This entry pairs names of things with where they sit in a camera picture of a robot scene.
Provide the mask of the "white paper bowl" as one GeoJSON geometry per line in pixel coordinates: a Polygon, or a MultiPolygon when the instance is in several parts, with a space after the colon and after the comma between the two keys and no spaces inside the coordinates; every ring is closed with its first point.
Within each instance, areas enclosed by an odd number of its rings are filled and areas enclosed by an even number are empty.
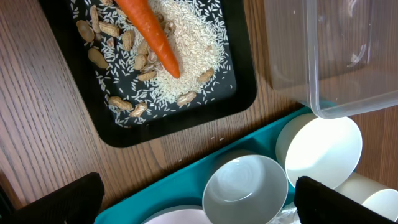
{"type": "Polygon", "coordinates": [[[282,128],[275,154],[293,187],[307,176],[335,189],[355,170],[362,149],[361,131],[349,117],[323,119],[307,113],[282,128]]]}

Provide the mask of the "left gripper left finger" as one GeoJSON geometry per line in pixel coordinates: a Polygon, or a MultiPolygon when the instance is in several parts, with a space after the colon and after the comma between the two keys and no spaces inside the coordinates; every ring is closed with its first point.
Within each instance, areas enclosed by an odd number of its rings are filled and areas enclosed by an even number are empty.
{"type": "Polygon", "coordinates": [[[93,223],[103,201],[104,184],[91,172],[16,209],[1,185],[1,223],[93,223]]]}

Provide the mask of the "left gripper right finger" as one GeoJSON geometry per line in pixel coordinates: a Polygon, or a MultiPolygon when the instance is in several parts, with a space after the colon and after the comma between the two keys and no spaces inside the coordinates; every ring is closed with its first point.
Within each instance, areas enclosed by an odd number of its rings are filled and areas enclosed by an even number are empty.
{"type": "Polygon", "coordinates": [[[392,224],[390,219],[307,176],[296,182],[294,205],[301,224],[392,224]]]}

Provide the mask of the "pink round plate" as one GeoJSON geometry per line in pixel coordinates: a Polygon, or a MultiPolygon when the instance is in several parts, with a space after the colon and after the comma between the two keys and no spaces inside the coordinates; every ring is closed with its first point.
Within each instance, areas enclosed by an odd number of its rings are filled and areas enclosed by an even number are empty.
{"type": "Polygon", "coordinates": [[[142,224],[211,224],[211,222],[201,206],[179,205],[151,215],[142,224]]]}

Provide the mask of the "grey melamine bowl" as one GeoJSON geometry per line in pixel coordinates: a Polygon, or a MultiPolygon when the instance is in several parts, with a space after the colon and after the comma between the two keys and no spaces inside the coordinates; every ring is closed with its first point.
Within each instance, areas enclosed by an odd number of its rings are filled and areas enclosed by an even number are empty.
{"type": "Polygon", "coordinates": [[[212,223],[271,222],[281,211],[289,183],[284,169],[270,157],[247,150],[223,153],[202,196],[212,223]]]}

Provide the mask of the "orange carrot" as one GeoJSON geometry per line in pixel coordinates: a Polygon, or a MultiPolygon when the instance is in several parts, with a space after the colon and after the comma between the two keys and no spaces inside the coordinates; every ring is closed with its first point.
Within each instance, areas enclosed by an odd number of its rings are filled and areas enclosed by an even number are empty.
{"type": "Polygon", "coordinates": [[[174,78],[180,78],[178,60],[148,0],[116,0],[116,3],[145,38],[166,71],[174,78]]]}

